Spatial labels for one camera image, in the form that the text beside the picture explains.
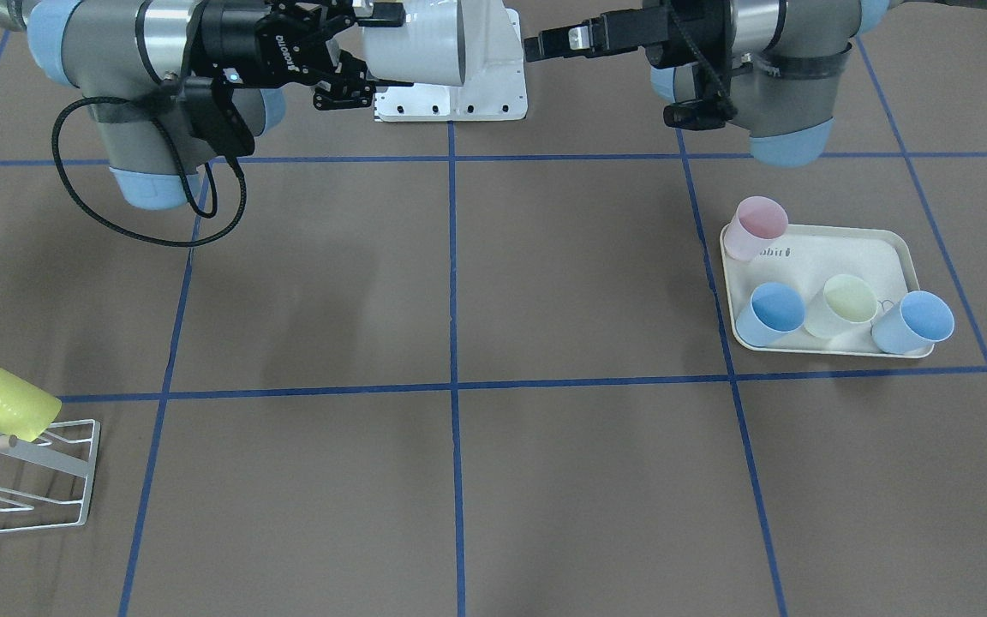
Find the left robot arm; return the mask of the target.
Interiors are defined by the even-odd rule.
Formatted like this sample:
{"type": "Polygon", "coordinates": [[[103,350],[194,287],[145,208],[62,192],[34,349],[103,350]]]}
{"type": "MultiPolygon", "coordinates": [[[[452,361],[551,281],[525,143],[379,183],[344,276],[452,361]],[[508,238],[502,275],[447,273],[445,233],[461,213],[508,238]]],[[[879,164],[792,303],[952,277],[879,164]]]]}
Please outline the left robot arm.
{"type": "Polygon", "coordinates": [[[784,168],[825,151],[840,78],[857,36],[894,1],[645,1],[523,41],[526,62],[643,51],[663,122],[732,125],[751,155],[784,168]]]}

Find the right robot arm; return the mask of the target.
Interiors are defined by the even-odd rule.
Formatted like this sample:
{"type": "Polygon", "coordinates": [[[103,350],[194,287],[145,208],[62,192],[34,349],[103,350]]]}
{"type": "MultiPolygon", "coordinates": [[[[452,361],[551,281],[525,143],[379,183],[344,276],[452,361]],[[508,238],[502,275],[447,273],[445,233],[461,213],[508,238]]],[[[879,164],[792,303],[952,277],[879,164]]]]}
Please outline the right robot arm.
{"type": "Polygon", "coordinates": [[[335,38],[407,14],[396,1],[0,1],[0,28],[90,101],[124,200],[168,210],[199,195],[204,164],[251,155],[284,120],[285,85],[313,87],[319,110],[368,108],[379,81],[335,38]]]}

